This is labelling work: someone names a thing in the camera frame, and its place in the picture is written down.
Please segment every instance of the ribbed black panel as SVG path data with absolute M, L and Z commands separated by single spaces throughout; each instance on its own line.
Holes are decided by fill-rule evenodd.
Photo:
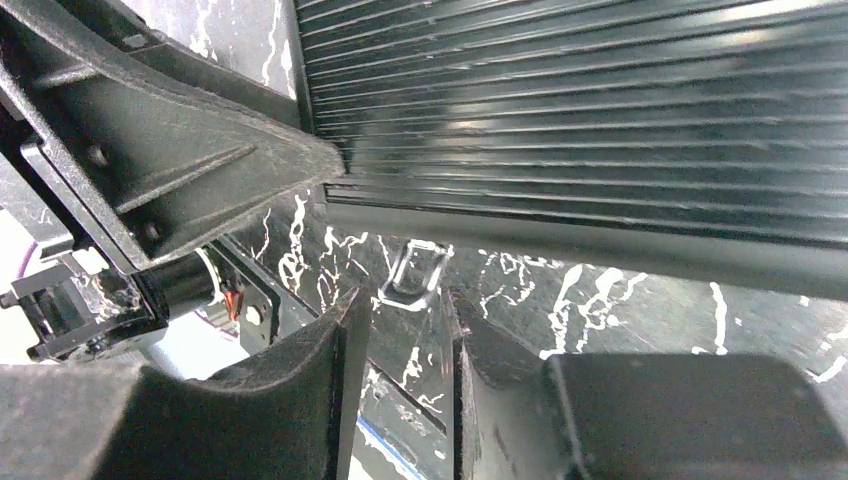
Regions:
M 298 4 L 330 203 L 848 241 L 848 4 Z

